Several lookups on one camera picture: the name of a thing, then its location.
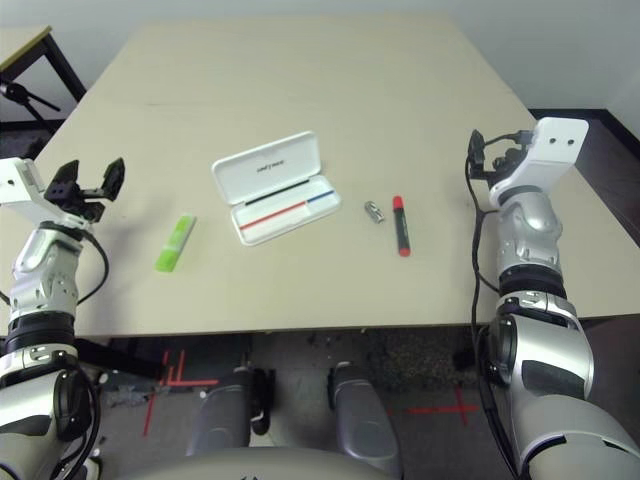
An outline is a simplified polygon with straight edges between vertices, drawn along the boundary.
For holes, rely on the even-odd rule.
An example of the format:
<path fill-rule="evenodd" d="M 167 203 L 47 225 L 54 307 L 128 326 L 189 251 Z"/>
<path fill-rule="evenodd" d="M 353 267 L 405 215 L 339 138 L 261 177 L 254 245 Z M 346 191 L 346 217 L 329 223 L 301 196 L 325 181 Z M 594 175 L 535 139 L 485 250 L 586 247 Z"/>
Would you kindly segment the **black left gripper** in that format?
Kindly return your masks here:
<path fill-rule="evenodd" d="M 115 200 L 124 183 L 126 167 L 122 157 L 105 170 L 100 188 L 81 189 L 77 184 L 79 161 L 62 165 L 46 190 L 46 199 L 64 212 L 82 217 L 90 223 L 101 220 L 105 206 L 101 199 Z"/>

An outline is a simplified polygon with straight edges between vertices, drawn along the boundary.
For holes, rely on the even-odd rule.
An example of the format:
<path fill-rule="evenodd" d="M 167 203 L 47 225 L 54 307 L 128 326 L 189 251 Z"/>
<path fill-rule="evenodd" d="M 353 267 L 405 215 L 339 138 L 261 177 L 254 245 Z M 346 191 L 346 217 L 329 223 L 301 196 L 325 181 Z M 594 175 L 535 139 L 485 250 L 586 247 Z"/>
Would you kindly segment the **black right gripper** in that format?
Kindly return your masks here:
<path fill-rule="evenodd" d="M 510 176 L 523 160 L 522 148 L 508 148 L 502 156 L 492 162 L 492 170 L 484 169 L 485 140 L 483 135 L 474 129 L 467 147 L 467 171 L 469 175 Z"/>

